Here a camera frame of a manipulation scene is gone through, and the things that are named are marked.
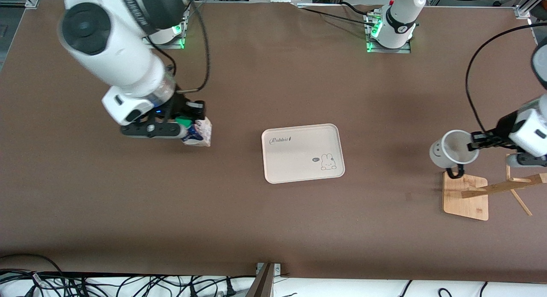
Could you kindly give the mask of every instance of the wooden mug stand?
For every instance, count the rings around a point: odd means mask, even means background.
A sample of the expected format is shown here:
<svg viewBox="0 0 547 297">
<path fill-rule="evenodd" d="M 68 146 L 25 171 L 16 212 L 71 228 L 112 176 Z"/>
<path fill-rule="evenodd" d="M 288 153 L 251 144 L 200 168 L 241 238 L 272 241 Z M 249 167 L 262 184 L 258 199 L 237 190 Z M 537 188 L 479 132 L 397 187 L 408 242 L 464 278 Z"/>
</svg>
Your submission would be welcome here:
<svg viewBox="0 0 547 297">
<path fill-rule="evenodd" d="M 492 185 L 489 185 L 485 178 L 467 174 L 459 179 L 451 179 L 445 172 L 443 174 L 443 210 L 449 214 L 487 221 L 488 195 L 511 191 L 518 204 L 527 215 L 531 216 L 532 213 L 522 202 L 515 189 L 545 183 L 547 183 L 547 173 L 514 178 L 511 177 L 510 167 L 507 165 L 506 181 Z"/>
</svg>

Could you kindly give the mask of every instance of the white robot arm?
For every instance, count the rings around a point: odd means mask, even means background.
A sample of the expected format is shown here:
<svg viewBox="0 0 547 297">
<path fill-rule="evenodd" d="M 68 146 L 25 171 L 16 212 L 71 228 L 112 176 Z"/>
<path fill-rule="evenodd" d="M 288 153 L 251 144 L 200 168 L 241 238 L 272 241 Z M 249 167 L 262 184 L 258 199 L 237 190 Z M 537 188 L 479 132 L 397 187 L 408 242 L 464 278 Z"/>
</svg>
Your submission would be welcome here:
<svg viewBox="0 0 547 297">
<path fill-rule="evenodd" d="M 394 0 L 381 9 L 382 22 L 373 37 L 386 48 L 400 48 L 412 38 L 426 0 Z"/>
<path fill-rule="evenodd" d="M 491 38 L 490 41 L 506 33 L 500 33 L 498 36 Z M 536 47 L 532 54 L 531 64 L 536 78 L 547 89 L 547 40 Z M 511 167 L 547 167 L 547 93 L 527 102 L 519 110 L 500 118 L 496 127 L 491 130 L 485 131 L 478 118 L 477 121 L 483 131 L 473 132 L 470 138 L 461 140 L 457 144 L 453 143 L 453 147 L 457 147 L 457 149 L 450 146 L 438 147 L 438 142 L 434 143 L 430 148 L 432 161 L 437 166 L 445 168 L 444 164 L 439 161 L 443 158 L 438 158 L 439 155 L 432 153 L 433 149 L 436 149 L 436 151 L 442 150 L 443 152 L 450 151 L 448 153 L 450 159 L 462 159 L 465 158 L 465 155 L 469 155 L 469 152 L 478 153 L 477 150 L 488 147 L 505 147 L 517 152 L 508 155 L 506 159 L 506 163 Z M 465 163 L 470 163 L 475 158 L 476 156 Z M 453 175 L 451 168 L 446 168 L 446 170 L 450 178 L 461 178 L 464 174 L 464 163 L 461 161 L 455 161 L 455 163 L 458 164 L 457 176 Z"/>
<path fill-rule="evenodd" d="M 59 38 L 86 69 L 111 85 L 104 108 L 132 137 L 182 138 L 186 129 L 169 120 L 205 120 L 203 102 L 190 102 L 162 60 L 142 38 L 182 21 L 190 0 L 65 0 Z M 145 127 L 133 127 L 142 118 Z M 152 120 L 171 124 L 154 131 Z"/>
</svg>

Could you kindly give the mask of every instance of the mug handle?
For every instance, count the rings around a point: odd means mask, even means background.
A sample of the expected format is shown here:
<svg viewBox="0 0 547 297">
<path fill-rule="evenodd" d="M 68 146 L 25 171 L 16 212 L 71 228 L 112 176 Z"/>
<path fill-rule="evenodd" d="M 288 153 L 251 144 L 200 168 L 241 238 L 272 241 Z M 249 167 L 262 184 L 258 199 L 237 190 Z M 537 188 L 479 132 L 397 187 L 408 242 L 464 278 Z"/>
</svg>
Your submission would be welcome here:
<svg viewBox="0 0 547 297">
<path fill-rule="evenodd" d="M 455 176 L 454 173 L 452 172 L 452 168 L 446 168 L 446 173 L 448 174 L 449 178 L 458 179 L 458 178 L 461 178 L 463 176 L 463 174 L 465 174 L 465 171 L 463 170 L 463 165 L 458 164 L 458 175 L 457 176 Z"/>
</svg>

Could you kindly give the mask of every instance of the green object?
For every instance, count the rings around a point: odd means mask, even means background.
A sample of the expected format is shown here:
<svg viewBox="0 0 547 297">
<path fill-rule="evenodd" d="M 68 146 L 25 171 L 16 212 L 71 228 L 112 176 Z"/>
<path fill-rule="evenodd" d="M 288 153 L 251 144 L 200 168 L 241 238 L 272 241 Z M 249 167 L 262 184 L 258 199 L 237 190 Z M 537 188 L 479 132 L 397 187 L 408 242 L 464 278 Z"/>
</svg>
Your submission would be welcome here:
<svg viewBox="0 0 547 297">
<path fill-rule="evenodd" d="M 382 28 L 382 26 L 383 26 L 382 21 L 378 21 L 378 23 L 374 25 L 372 30 L 373 37 L 377 38 L 379 30 Z"/>
<path fill-rule="evenodd" d="M 175 121 L 186 128 L 192 126 L 192 120 L 189 120 L 187 118 L 175 118 Z"/>
</svg>

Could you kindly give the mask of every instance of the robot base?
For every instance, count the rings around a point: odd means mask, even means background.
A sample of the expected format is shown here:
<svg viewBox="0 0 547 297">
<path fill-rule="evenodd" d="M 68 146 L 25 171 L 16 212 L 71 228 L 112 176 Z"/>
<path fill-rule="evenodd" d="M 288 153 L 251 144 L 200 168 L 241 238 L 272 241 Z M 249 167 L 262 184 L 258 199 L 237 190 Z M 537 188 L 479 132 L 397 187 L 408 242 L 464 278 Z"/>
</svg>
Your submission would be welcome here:
<svg viewBox="0 0 547 297">
<path fill-rule="evenodd" d="M 375 25 L 379 25 L 381 20 L 381 9 L 375 9 L 373 12 L 369 12 L 370 15 L 363 15 L 364 22 L 372 22 Z M 410 53 L 410 42 L 407 41 L 403 47 L 397 49 L 391 49 L 383 47 L 378 41 L 373 38 L 372 34 L 375 32 L 375 26 L 365 25 L 365 40 L 367 40 L 367 52 L 382 52 L 382 53 Z"/>
</svg>

